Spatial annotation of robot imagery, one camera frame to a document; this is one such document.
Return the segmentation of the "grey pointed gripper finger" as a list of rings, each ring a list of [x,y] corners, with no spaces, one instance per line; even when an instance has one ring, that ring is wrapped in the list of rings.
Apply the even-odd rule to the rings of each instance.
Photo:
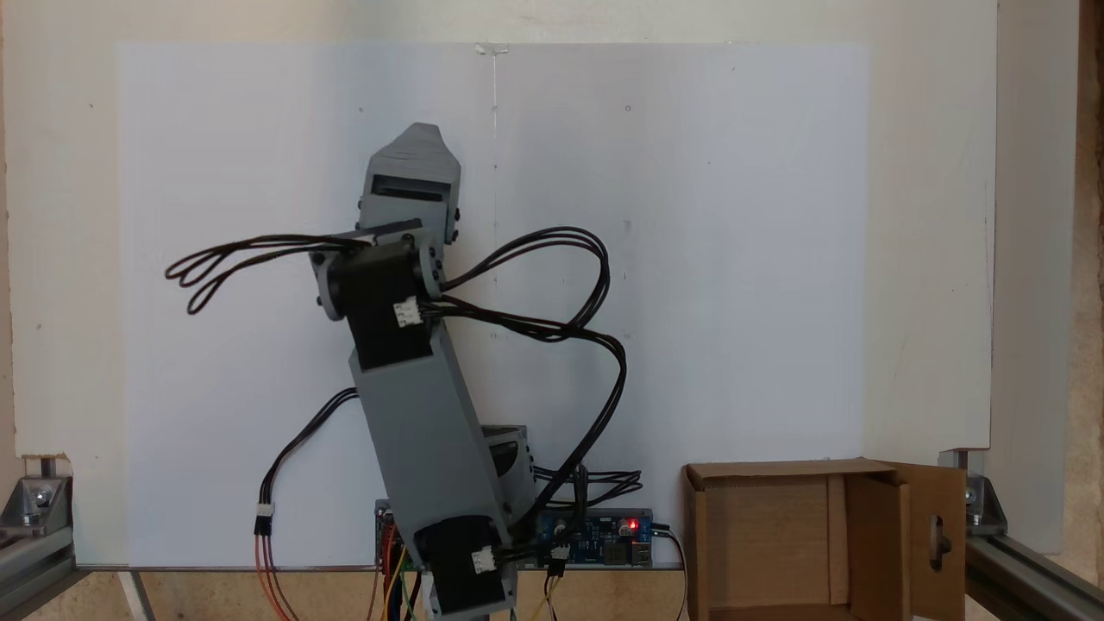
[[[369,178],[376,176],[459,182],[461,164],[450,152],[437,125],[414,122],[397,138],[372,154]]]

